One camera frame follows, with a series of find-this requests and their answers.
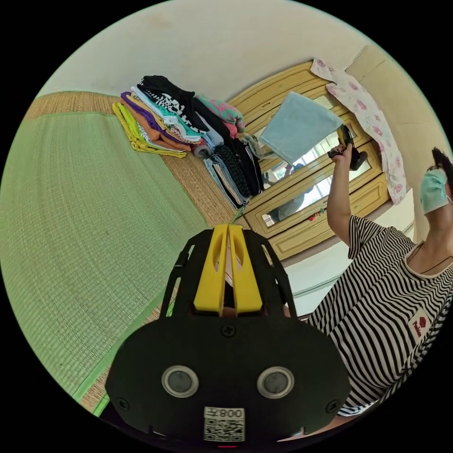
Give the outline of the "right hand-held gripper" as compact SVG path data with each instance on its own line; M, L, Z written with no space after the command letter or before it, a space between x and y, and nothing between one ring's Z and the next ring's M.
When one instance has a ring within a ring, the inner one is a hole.
M339 127L336 132L338 135L339 145L344 146L344 147L349 143L351 143L353 145L350 170L357 171L362 166L362 164L367 160L367 158L368 158L367 152L358 151L355 148L352 133L347 126Z

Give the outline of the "person's right hand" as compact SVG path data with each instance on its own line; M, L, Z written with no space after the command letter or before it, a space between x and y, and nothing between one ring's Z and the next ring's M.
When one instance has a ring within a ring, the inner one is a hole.
M352 148L353 145L351 143L347 144L345 147L338 145L332 148L331 160L334 163L345 164L347 167L349 167L352 159Z

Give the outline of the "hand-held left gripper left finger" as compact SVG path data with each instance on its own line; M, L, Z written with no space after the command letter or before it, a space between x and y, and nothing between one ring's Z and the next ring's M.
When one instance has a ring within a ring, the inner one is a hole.
M222 316L224 308L227 260L228 225L217 225L212 230L201 277L193 301L200 313Z

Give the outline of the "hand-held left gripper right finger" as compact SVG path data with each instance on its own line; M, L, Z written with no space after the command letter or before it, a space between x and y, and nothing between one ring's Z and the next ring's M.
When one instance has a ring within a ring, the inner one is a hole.
M263 303L241 226L229 226L229 245L236 314L259 312Z

